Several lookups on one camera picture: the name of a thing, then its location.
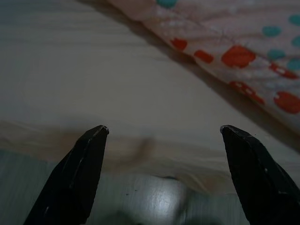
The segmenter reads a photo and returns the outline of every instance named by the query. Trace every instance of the white sheet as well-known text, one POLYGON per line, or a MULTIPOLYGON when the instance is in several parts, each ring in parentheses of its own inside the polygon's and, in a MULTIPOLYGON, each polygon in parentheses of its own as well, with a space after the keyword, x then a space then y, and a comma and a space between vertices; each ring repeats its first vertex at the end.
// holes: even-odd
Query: white sheet
POLYGON ((0 148, 59 160, 104 124, 105 169, 232 192, 219 133, 231 124, 255 135, 300 185, 297 135, 109 4, 0 5, 0 148), (154 146, 139 147, 148 137, 154 146))

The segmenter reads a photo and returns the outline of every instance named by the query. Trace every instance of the teal polka dot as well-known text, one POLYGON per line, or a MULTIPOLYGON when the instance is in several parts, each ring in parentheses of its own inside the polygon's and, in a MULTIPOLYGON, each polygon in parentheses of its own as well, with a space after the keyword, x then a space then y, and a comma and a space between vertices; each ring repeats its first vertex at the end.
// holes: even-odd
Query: teal polka dot
POLYGON ((268 51, 267 56, 270 60, 278 60, 285 57, 285 52, 280 49, 271 49, 268 51))
POLYGON ((281 28, 277 26, 263 27, 262 33, 267 37, 275 37, 281 33, 281 28))
POLYGON ((295 47, 300 47, 300 36, 297 36, 292 40, 292 45, 295 47))
POLYGON ((177 0, 156 0, 156 3, 164 8, 172 8, 176 5, 177 0))
POLYGON ((291 15, 289 17, 289 22, 296 26, 300 26, 300 14, 291 15))
POLYGON ((297 58, 291 59, 287 63, 287 68, 289 70, 298 70, 298 69, 300 69, 300 59, 297 59, 297 58))

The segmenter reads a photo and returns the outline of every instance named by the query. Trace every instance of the floor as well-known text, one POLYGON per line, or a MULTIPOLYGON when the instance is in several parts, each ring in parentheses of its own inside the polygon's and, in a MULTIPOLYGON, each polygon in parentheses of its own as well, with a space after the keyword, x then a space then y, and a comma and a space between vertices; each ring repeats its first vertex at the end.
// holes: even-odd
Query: floor
MULTIPOLYGON (((55 164, 0 150, 0 224, 24 222, 55 164)), ((172 179, 102 174, 88 225, 248 225, 235 195, 204 196, 172 179)))

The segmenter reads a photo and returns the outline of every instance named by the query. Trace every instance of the red polka dot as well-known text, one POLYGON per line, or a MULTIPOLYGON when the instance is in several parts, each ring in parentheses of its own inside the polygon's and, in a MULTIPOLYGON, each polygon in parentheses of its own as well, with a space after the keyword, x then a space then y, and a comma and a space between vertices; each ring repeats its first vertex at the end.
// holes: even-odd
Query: red polka dot
POLYGON ((194 53, 194 56, 201 59, 203 62, 211 63, 214 60, 214 57, 208 54, 205 51, 198 50, 194 53))
POLYGON ((277 92, 275 104, 287 113, 300 113, 300 98, 286 91, 277 92))
POLYGON ((256 55, 240 45, 230 48, 222 56, 221 61, 231 68, 245 68, 256 59, 256 55))
POLYGON ((285 78, 288 78, 288 79, 298 79, 298 76, 295 73, 290 72, 290 71, 288 71, 287 69, 285 69, 283 67, 279 67, 275 63, 272 63, 269 66, 269 69, 272 70, 272 71, 274 71, 275 73, 279 74, 280 76, 285 77, 285 78))
POLYGON ((171 43, 175 48, 181 51, 183 51, 188 45, 188 42, 186 40, 178 38, 174 38, 173 40, 171 40, 171 43))
POLYGON ((259 97, 257 93, 244 82, 232 81, 229 83, 229 85, 234 89, 238 90, 239 92, 242 92, 252 100, 264 105, 264 100, 261 97, 259 97))

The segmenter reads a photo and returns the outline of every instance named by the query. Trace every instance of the bed sheet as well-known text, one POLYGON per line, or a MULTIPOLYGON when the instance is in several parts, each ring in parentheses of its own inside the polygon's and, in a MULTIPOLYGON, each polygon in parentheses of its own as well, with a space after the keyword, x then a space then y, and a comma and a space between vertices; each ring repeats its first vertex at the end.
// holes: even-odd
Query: bed sheet
POLYGON ((257 137, 300 185, 299 137, 102 0, 0 1, 0 148, 60 160, 110 128, 104 170, 234 192, 219 132, 257 137))

